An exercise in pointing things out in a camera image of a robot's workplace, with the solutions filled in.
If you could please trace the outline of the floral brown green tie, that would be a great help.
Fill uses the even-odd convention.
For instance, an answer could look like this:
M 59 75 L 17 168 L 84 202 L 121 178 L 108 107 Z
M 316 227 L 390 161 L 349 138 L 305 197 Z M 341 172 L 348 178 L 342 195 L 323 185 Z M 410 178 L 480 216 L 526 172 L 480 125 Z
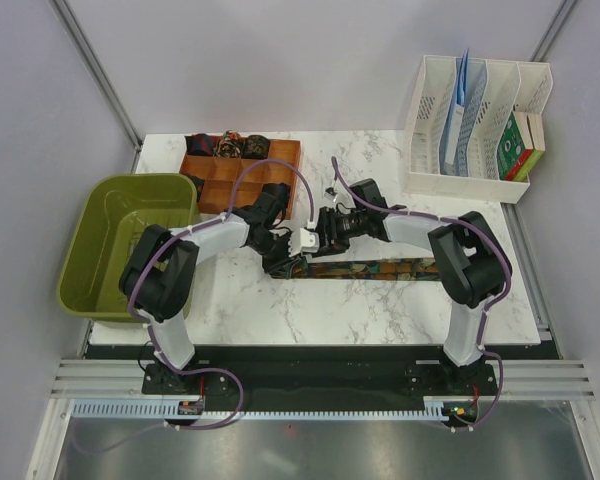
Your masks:
M 433 258 L 399 258 L 382 260 L 329 261 L 311 263 L 294 260 L 289 266 L 268 273 L 275 279 L 440 281 Z

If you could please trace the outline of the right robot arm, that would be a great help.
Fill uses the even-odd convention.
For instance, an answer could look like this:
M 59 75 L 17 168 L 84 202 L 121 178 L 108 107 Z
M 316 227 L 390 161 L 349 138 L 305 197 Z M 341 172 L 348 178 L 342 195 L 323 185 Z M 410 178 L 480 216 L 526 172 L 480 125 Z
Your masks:
M 347 188 L 354 207 L 342 212 L 322 207 L 312 228 L 319 241 L 317 256 L 336 255 L 352 238 L 368 236 L 387 243 L 429 251 L 442 286 L 451 298 L 451 316 L 443 351 L 449 362 L 438 368 L 447 392 L 463 392 L 474 381 L 471 364 L 484 354 L 484 334 L 491 307 L 507 296 L 513 269 L 482 214 L 459 217 L 388 206 L 372 179 Z

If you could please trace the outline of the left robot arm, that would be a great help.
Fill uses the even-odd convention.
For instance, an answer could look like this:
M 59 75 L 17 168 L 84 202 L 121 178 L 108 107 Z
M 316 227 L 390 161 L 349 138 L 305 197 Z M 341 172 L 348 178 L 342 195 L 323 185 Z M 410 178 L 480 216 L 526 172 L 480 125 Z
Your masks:
M 147 324 L 157 358 L 167 365 L 165 382 L 188 393 L 199 382 L 199 369 L 184 325 L 184 307 L 198 264 L 225 251 L 247 246 L 261 256 L 267 273 L 286 274 L 291 232 L 278 234 L 287 211 L 290 187 L 267 183 L 252 205 L 223 212 L 215 218 L 169 230 L 151 225 L 142 233 L 119 280 L 130 312 Z

